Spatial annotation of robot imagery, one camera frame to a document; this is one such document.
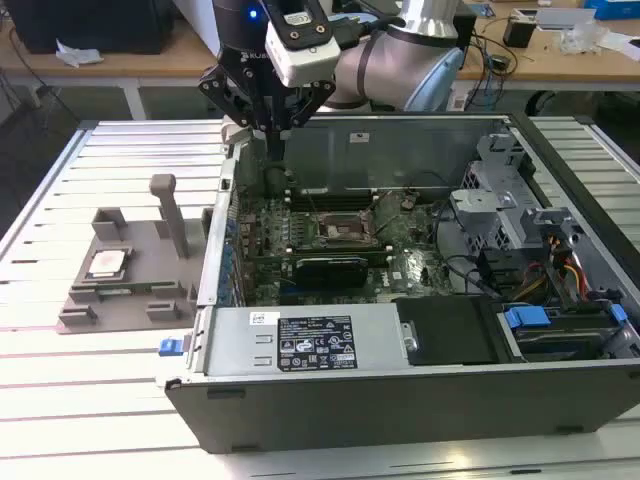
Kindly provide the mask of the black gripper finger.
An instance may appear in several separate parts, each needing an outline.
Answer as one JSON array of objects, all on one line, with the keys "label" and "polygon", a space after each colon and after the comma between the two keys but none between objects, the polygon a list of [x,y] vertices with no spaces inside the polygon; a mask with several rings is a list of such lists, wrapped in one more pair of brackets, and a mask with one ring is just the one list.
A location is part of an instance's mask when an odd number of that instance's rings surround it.
[{"label": "black gripper finger", "polygon": [[289,132],[301,128],[335,91],[332,80],[302,87],[279,85],[274,92],[274,160],[282,161]]},{"label": "black gripper finger", "polygon": [[275,133],[271,109],[261,91],[261,75],[251,64],[231,75],[218,64],[205,72],[199,90],[241,128],[256,131],[265,142],[266,158],[275,160]]}]

